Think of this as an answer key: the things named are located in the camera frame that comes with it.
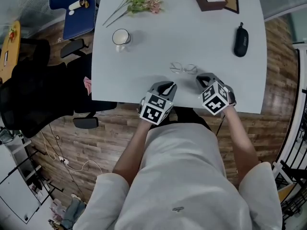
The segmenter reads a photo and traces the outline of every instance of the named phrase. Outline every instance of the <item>white cable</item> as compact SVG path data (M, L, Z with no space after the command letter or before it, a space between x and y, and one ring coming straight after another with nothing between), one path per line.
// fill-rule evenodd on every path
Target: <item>white cable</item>
M98 168L100 169L101 174L103 174L103 173L102 173L102 169L100 168L99 164L96 163L94 160L88 160L88 161L86 161L86 162L84 163L84 165L82 166L82 169L80 169L80 170L75 170L75 169L73 169L72 167L70 167L68 164L66 164L66 166L67 166L68 168L70 168L71 170L73 170L73 171L82 171L83 168L84 168L84 166L85 166L85 164L88 163L88 162L90 162L90 161L94 162L94 163L98 166Z
M56 160L56 153L53 153L53 157L54 157L54 159L49 155L49 152L48 152L48 149L47 149L47 144L46 144L46 138L45 138L45 136L44 136L44 134L43 134L43 132L42 131L40 131L40 133L42 133L42 136L44 137L44 141L45 141L45 148L46 148L46 152L47 152L47 154L48 154L48 156L54 161L54 160Z

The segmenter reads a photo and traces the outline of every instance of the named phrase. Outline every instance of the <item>wooden floor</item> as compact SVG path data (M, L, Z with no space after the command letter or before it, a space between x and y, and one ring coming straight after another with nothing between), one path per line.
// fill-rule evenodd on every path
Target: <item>wooden floor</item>
M285 18L274 19L267 22L265 27L268 64L262 112L260 115L240 113L240 117L259 158L263 161L273 162L281 149L293 112L297 84L297 61L296 53L292 48L287 20ZM58 23L35 36L35 38L44 38L50 42L49 65L51 66L62 62L59 51L69 42L60 41L62 30L63 23ZM82 36L90 46L85 50L86 53L91 52L93 35L90 33ZM74 57L69 56L64 61L69 62L72 59ZM65 116L52 122L51 128L54 134L60 137L59 145L64 157L70 161L69 165L72 168L81 169L84 162L94 160L104 173L112 171L138 124L139 118L136 108L135 104L120 104L115 110L98 113L99 127L96 129L77 129L72 123L74 118L72 116ZM220 118L212 117L203 110L196 111L205 118L213 131L217 130L221 122ZM176 115L171 114L171 118L176 118ZM49 126L46 126L42 132L57 153L61 154ZM236 165L226 121L218 134L218 140L227 178L236 185ZM45 150L44 139L40 133L33 137L32 141L37 148ZM53 151L48 142L47 148L50 156L53 157ZM71 193L77 194L85 201L89 200L95 178L100 174L94 163L85 165L82 172L70 170L80 188L78 189L63 164L42 155L35 156L35 160L43 166L45 176L51 178L54 185L64 188L63 193L57 191L54 193L54 196L63 204L70 203Z

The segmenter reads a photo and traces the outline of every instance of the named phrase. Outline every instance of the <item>white mug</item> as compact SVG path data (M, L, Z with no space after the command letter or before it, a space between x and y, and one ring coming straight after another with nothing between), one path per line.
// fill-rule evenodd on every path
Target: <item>white mug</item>
M113 43L116 44L116 51L121 52L125 46L130 43L131 36L125 29L118 29L113 33Z

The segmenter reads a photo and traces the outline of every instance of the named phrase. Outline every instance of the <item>flower bouquet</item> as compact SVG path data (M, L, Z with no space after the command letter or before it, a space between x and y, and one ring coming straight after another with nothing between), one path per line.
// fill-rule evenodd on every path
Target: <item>flower bouquet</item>
M154 14L158 14L160 11L162 11L161 4L162 0L123 0L119 7L111 14L111 16L104 22L103 25L107 23L107 21L120 9L127 6L126 11L120 15L118 18L116 18L113 22L111 22L106 27L110 26L112 23L120 19L121 17L128 15L133 15L139 12L148 11Z

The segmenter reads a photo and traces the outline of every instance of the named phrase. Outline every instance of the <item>blue chair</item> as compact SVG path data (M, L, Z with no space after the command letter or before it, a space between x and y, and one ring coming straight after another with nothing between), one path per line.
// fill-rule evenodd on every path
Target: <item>blue chair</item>
M49 0L52 10L66 9L63 39L72 39L84 33L90 32L95 27L96 0L87 0L89 8L81 7L75 9L73 15L69 15L68 7L78 0Z

